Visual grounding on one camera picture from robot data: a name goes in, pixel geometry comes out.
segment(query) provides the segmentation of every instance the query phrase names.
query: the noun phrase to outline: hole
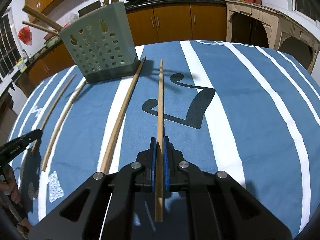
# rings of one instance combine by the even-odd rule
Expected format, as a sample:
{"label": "hole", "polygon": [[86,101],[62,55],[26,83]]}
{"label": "hole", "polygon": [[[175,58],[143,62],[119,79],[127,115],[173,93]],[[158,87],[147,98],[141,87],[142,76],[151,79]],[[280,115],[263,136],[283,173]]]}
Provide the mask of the hole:
{"label": "hole", "polygon": [[99,21],[99,28],[102,33],[107,33],[109,30],[108,25],[106,25],[103,20]]}
{"label": "hole", "polygon": [[72,45],[77,45],[78,44],[77,39],[72,34],[70,35],[70,40],[71,40],[71,44]]}

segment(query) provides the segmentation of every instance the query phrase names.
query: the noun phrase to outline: table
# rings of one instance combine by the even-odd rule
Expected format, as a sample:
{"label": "table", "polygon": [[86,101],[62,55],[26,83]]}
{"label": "table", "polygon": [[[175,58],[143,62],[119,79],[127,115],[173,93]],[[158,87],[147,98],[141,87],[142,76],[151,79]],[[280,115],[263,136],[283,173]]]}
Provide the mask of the table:
{"label": "table", "polygon": [[[137,54],[147,59],[121,127],[110,173],[135,161],[138,152],[149,148],[150,138],[156,137],[158,73],[163,59],[164,133],[175,149],[203,171],[227,171],[295,237],[320,202],[320,87],[308,72],[290,55],[228,42],[151,44],[137,47]],[[74,66],[43,81],[12,129],[11,138],[15,138],[39,127],[73,73],[77,76],[52,112],[39,152],[20,154],[12,163],[33,224],[99,170],[132,79],[83,88],[59,131],[46,172],[40,172],[54,126],[83,78],[79,69]],[[137,194],[132,239],[188,237],[184,195],[165,197],[164,222],[154,224],[150,219],[154,199]]]}

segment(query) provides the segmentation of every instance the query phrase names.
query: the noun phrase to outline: white stripe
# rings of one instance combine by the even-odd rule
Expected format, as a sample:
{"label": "white stripe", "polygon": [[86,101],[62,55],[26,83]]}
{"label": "white stripe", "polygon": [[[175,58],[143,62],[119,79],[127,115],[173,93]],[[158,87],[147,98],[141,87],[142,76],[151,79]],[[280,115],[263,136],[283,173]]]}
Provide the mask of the white stripe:
{"label": "white stripe", "polygon": [[14,132],[14,130],[16,129],[17,123],[18,123],[18,121],[19,121],[19,119],[20,119],[20,117],[21,117],[21,115],[22,115],[23,110],[26,108],[27,104],[29,103],[29,101],[31,100],[31,98],[33,97],[33,95],[35,94],[35,92],[39,89],[39,87],[42,86],[43,82],[44,82],[44,81],[42,81],[42,82],[33,90],[33,92],[31,93],[30,97],[27,99],[27,101],[26,101],[25,104],[23,105],[23,107],[22,107],[22,109],[21,109],[21,111],[20,111],[20,113],[19,113],[16,121],[14,122],[14,125],[13,125],[13,127],[12,127],[12,130],[11,130],[11,133],[10,133],[10,136],[9,136],[8,141],[11,141],[11,139],[12,139],[13,132]]}
{"label": "white stripe", "polygon": [[302,216],[299,232],[305,227],[310,217],[310,203],[311,203],[311,187],[310,187],[310,171],[309,171],[309,158],[303,138],[296,126],[294,119],[291,117],[287,107],[282,101],[281,97],[275,92],[268,81],[260,74],[255,66],[232,44],[224,42],[228,49],[236,55],[236,57],[244,64],[250,71],[252,76],[259,82],[262,88],[271,96],[283,120],[286,122],[289,133],[294,141],[295,147],[298,152],[301,176],[302,176]]}
{"label": "white stripe", "polygon": [[[190,41],[181,41],[180,44],[195,85],[213,88]],[[242,161],[239,157],[236,141],[217,91],[204,115],[207,120],[218,170],[227,172],[245,188]]]}
{"label": "white stripe", "polygon": [[[40,98],[42,97],[42,95],[44,94],[44,92],[47,90],[48,86],[51,84],[51,82],[52,82],[53,79],[56,77],[56,75],[57,75],[57,74],[53,75],[52,78],[50,78],[50,80],[48,81],[48,83],[44,86],[43,90],[41,91],[41,93],[39,94],[38,98],[37,98],[36,101],[33,103],[30,111],[28,112],[27,117],[26,117],[26,119],[24,120],[24,121],[25,121],[24,124],[26,124],[27,119],[28,119],[29,116],[31,115],[31,112],[32,112],[33,108],[37,105],[37,103],[39,102]],[[19,131],[19,134],[20,134],[20,135],[18,135],[18,137],[21,136],[21,133],[22,133],[22,127],[20,128],[20,131]],[[21,186],[21,177],[20,177],[20,175],[23,174],[23,166],[24,166],[24,163],[23,163],[23,162],[24,162],[24,158],[26,157],[27,151],[28,151],[28,150],[25,150],[25,152],[23,153],[22,159],[21,159],[21,163],[20,163],[20,172],[19,172],[19,176],[18,176],[18,189],[20,189],[20,186]]]}
{"label": "white stripe", "polygon": [[311,87],[311,89],[313,90],[313,92],[317,95],[317,97],[318,97],[319,100],[320,100],[320,96],[319,96],[318,92],[315,90],[315,88],[313,87],[313,85],[310,84],[310,82],[308,81],[308,79],[306,79],[306,77],[304,76],[304,74],[302,74],[302,72],[297,68],[297,66],[295,65],[295,63],[293,63],[292,60],[288,59],[282,52],[280,52],[280,51],[278,51],[278,50],[277,50],[277,52],[278,52],[280,55],[282,55],[287,61],[289,61],[289,62],[292,64],[292,66],[296,69],[296,71],[300,74],[300,76],[302,76],[302,78],[303,78],[303,79],[305,80],[305,82]]}
{"label": "white stripe", "polygon": [[[64,75],[64,77],[60,80],[60,82],[58,83],[58,85],[56,86],[56,88],[54,89],[54,91],[52,92],[52,94],[49,96],[48,100],[46,101],[46,103],[44,104],[44,106],[42,107],[36,121],[33,123],[31,131],[37,129],[37,126],[42,118],[42,116],[44,115],[44,112],[47,110],[49,104],[51,103],[52,99],[54,98],[54,96],[57,94],[58,90],[60,89],[60,87],[62,86],[62,84],[65,82],[65,80],[67,79],[67,77],[70,75],[70,73],[73,71],[73,69],[75,68],[75,66],[69,68],[68,72]],[[24,160],[27,156],[28,150],[31,148],[31,143],[27,146],[27,148],[24,150],[23,155],[22,155],[22,159],[21,159],[21,165],[20,165],[20,173],[19,173],[19,177],[18,177],[18,188],[20,188],[21,186],[21,181],[22,181],[22,177],[21,175],[23,174],[23,170],[24,170]]]}
{"label": "white stripe", "polygon": [[[138,58],[141,58],[143,48],[144,48],[144,45],[136,46]],[[127,92],[128,92],[129,87],[131,85],[132,79],[133,79],[132,76],[123,77],[121,79],[121,81],[119,82],[118,89],[117,89],[116,94],[113,98],[111,108],[108,113],[107,123],[106,123],[105,129],[104,129],[103,139],[102,139],[101,148],[100,148],[100,155],[99,155],[98,164],[97,164],[97,171],[100,171],[103,157],[105,155],[113,127],[116,123],[116,119],[119,115],[120,109],[122,107],[124,98],[127,95]],[[113,158],[112,158],[109,174],[118,172],[125,117],[126,117],[126,114],[124,115],[124,119],[123,119],[121,129],[119,132],[118,140],[116,143],[116,147],[115,147],[115,150],[113,153]]]}
{"label": "white stripe", "polygon": [[298,92],[300,93],[300,95],[302,96],[302,98],[304,99],[304,101],[307,103],[311,113],[313,114],[316,122],[319,124],[320,126],[320,119],[319,116],[317,114],[317,112],[315,111],[315,109],[313,108],[312,103],[310,102],[309,98],[307,97],[307,95],[305,94],[305,92],[303,92],[303,90],[301,89],[300,86],[298,86],[298,84],[292,79],[292,77],[288,74],[288,72],[281,66],[279,65],[279,63],[273,58],[271,57],[268,53],[266,53],[262,48],[255,46],[263,55],[265,55],[267,58],[269,58],[272,63],[286,76],[287,79],[289,79],[289,81],[291,82],[291,84],[298,90]]}
{"label": "white stripe", "polygon": [[[75,90],[73,91],[72,95],[70,96],[70,98],[68,99],[66,105],[64,106],[59,119],[57,120],[57,123],[54,127],[54,130],[56,130],[58,127],[58,123],[60,122],[60,120],[62,119],[63,114],[67,111],[67,107],[69,105],[69,103],[74,99],[74,97],[76,96],[76,91],[78,90],[78,88],[82,85],[83,82],[86,82],[86,79],[83,77],[81,79],[81,81],[79,82],[79,84],[77,85],[77,87],[75,88]],[[60,129],[57,133],[57,137],[53,143],[52,146],[52,150],[51,150],[51,154],[49,156],[48,159],[48,163],[47,163],[47,168],[45,169],[45,171],[41,171],[40,173],[40,179],[39,179],[39,197],[38,197],[38,219],[39,221],[41,219],[43,219],[46,216],[46,201],[47,201],[47,184],[48,184],[48,175],[50,173],[50,169],[51,169],[51,163],[52,163],[52,159],[54,157],[54,153],[57,147],[57,142],[59,140],[60,137],[60,133],[63,129],[64,123],[67,120],[69,113],[72,109],[73,104],[71,105],[69,111],[67,112],[67,115],[65,117],[65,119],[63,120]]]}

